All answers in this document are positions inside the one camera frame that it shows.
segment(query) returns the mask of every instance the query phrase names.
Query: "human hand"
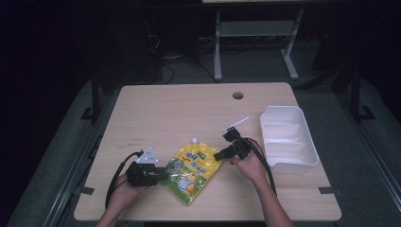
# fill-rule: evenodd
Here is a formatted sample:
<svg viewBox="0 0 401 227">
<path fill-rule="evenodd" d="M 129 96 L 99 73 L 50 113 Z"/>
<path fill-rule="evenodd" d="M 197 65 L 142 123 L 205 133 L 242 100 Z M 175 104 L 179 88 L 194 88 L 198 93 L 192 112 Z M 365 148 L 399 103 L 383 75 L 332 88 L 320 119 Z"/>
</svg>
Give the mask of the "human hand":
<svg viewBox="0 0 401 227">
<path fill-rule="evenodd" d="M 253 184 L 267 180 L 266 169 L 253 150 L 248 153 L 245 159 L 230 158 L 230 163 L 236 165 L 242 175 Z"/>
<path fill-rule="evenodd" d="M 97 227 L 114 226 L 121 212 L 148 189 L 147 186 L 131 186 L 125 173 L 117 178 L 115 186 L 116 188 L 110 196 L 109 205 L 99 220 Z"/>
</svg>

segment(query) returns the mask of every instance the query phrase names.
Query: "snack bag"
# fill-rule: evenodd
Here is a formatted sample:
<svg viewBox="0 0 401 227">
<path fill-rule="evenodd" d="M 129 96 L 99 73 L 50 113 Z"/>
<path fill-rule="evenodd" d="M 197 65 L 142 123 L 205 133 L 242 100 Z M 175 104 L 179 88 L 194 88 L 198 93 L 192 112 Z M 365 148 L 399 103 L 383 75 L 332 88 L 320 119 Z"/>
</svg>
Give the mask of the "snack bag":
<svg viewBox="0 0 401 227">
<path fill-rule="evenodd" d="M 221 161 L 215 160 L 215 153 L 217 151 L 214 148 L 194 139 L 168 163 L 166 168 L 169 177 L 161 184 L 188 205 L 218 170 Z"/>
</svg>

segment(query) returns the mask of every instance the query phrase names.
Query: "table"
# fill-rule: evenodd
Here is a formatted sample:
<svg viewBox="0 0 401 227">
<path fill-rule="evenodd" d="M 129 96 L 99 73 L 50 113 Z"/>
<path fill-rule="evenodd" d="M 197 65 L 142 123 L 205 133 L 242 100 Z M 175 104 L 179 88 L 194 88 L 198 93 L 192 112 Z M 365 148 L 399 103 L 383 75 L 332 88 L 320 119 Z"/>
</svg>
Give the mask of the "table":
<svg viewBox="0 0 401 227">
<path fill-rule="evenodd" d="M 235 92 L 242 93 L 243 98 L 233 98 Z M 166 166 L 193 137 L 221 150 L 229 146 L 221 130 L 246 116 L 250 119 L 236 128 L 242 136 L 263 145 L 259 117 L 269 105 L 297 106 L 290 86 L 279 82 L 124 87 L 85 184 L 94 192 L 80 195 L 75 218 L 100 218 L 113 174 L 129 154 L 140 149 L 152 148 L 159 157 L 157 166 Z M 273 177 L 278 199 L 291 219 L 340 218 L 341 211 L 334 194 L 320 193 L 320 187 L 330 187 L 321 163 L 304 174 L 273 173 Z M 120 219 L 219 221 L 264 218 L 252 184 L 235 166 L 225 162 L 189 206 L 157 184 L 123 212 Z"/>
</svg>

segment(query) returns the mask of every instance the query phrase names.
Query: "person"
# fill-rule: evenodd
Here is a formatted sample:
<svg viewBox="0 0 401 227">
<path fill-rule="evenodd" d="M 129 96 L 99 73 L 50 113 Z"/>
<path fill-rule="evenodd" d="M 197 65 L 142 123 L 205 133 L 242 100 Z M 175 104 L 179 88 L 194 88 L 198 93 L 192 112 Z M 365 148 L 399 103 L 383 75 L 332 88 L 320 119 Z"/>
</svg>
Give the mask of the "person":
<svg viewBox="0 0 401 227">
<path fill-rule="evenodd" d="M 230 162 L 236 165 L 241 174 L 253 184 L 262 204 L 266 226 L 294 226 L 271 189 L 269 181 L 266 178 L 266 170 L 256 154 L 250 152 L 245 159 L 233 157 L 230 159 Z M 114 226 L 121 212 L 148 189 L 148 187 L 133 187 L 129 183 L 123 183 L 126 180 L 126 174 L 118 177 L 116 185 L 122 184 L 114 190 L 110 198 L 109 206 L 96 227 Z"/>
</svg>

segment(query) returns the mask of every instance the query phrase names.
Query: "white plastic tray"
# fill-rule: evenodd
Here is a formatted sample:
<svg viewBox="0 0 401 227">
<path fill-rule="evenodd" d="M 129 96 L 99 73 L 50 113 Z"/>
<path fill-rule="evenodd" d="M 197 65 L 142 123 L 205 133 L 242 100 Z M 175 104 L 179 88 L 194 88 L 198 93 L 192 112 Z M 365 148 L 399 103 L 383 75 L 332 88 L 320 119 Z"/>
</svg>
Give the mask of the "white plastic tray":
<svg viewBox="0 0 401 227">
<path fill-rule="evenodd" d="M 266 158 L 272 172 L 304 173 L 319 162 L 304 112 L 296 106 L 268 106 L 260 116 Z"/>
</svg>

